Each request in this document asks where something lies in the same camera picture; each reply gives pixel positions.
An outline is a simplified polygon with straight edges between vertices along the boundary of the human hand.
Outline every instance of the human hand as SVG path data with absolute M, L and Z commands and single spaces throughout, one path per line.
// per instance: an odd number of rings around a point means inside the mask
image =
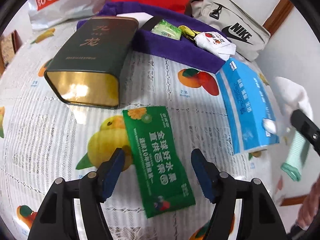
M 297 224 L 302 229 L 307 228 L 318 213 L 320 201 L 320 175 L 318 180 L 312 185 L 309 195 L 303 201 L 299 210 Z

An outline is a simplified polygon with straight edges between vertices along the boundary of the fruit snack bar wrapper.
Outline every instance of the fruit snack bar wrapper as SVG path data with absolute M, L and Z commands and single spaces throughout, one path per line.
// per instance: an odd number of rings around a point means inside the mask
M 147 217 L 195 205 L 166 107 L 124 110 L 123 116 Z

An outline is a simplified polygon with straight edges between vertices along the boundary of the purple towel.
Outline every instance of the purple towel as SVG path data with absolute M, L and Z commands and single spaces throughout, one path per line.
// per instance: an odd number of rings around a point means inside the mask
M 98 13 L 98 16 L 115 16 L 120 13 L 132 12 L 146 12 L 152 16 L 161 16 L 164 20 L 177 27 L 186 25 L 190 29 L 200 32 L 219 32 L 222 36 L 227 38 L 225 34 L 217 29 L 189 16 L 138 2 L 107 2 Z M 79 21 L 77 29 L 84 23 L 85 21 Z M 138 30 L 132 40 L 132 48 L 138 52 L 167 58 L 211 73 L 217 73 L 225 63 L 224 60 L 210 52 L 198 48 L 196 44 L 183 36 L 181 36 L 180 41 L 177 41 L 145 30 Z

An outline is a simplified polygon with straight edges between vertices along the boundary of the blue tissue pack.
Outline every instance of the blue tissue pack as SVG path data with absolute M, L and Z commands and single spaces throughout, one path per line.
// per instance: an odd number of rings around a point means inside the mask
M 230 58 L 216 74 L 226 107 L 234 154 L 265 150 L 279 137 L 262 126 L 276 120 L 263 82 L 246 64 Z

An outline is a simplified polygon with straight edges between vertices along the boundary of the printed fruit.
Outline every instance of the printed fruit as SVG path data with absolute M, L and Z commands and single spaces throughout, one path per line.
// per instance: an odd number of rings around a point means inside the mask
M 141 120 L 141 118 L 147 113 L 145 107 L 135 108 L 128 110 L 128 116 L 134 120 Z
M 141 121 L 143 121 L 144 123 L 150 123 L 152 122 L 152 116 L 150 114 L 144 114 L 141 117 Z
M 47 69 L 47 67 L 49 66 L 49 63 L 52 61 L 52 59 L 49 59 L 46 63 L 44 63 L 42 65 L 42 67 L 39 69 L 39 72 L 38 72 L 38 76 L 39 77 L 43 77 L 44 76 L 44 72 L 45 70 Z
M 187 73 L 191 72 L 190 70 L 182 69 L 178 73 L 178 79 L 181 82 L 181 84 L 183 84 L 183 85 L 185 85 L 187 87 L 190 87 L 190 88 L 199 88 L 199 87 L 201 87 L 201 84 L 199 84 L 199 81 L 198 81 L 198 78 L 197 78 L 198 70 L 195 70 L 196 73 L 195 73 L 194 76 L 186 75 L 186 73 L 183 75 L 183 73 L 185 71 L 187 71 Z
M 0 137 L 4 138 L 4 132 L 3 132 L 3 118 L 4 118 L 4 106 L 0 107 Z
M 125 129 L 102 130 L 92 135 L 88 142 L 88 158 L 98 168 L 101 163 L 111 158 L 116 148 L 122 148 L 125 153 L 125 171 L 132 164 L 131 147 Z
M 164 200 L 164 201 L 162 202 L 162 206 L 161 206 L 161 208 L 160 208 L 160 211 L 165 211 L 165 210 L 167 210 L 168 208 L 170 208 L 170 202 Z
M 26 205 L 17 207 L 17 216 L 19 220 L 24 222 L 30 229 L 33 221 L 35 220 L 37 212 L 33 212 L 31 208 Z
M 219 95 L 219 87 L 212 75 L 207 72 L 199 72 L 197 74 L 198 82 L 203 86 L 203 88 L 213 96 Z
M 48 37 L 54 36 L 55 28 L 50 28 L 49 30 L 45 31 L 44 33 L 40 34 L 31 44 L 33 43 L 39 43 L 43 40 L 45 40 Z
M 125 129 L 124 119 L 122 115 L 115 115 L 106 119 L 100 126 L 100 131 L 115 128 Z
M 251 155 L 253 156 L 253 157 L 256 157 L 256 158 L 259 158 L 260 156 L 261 156 L 261 151 L 257 151 L 257 152 L 253 152 L 253 153 L 251 153 Z

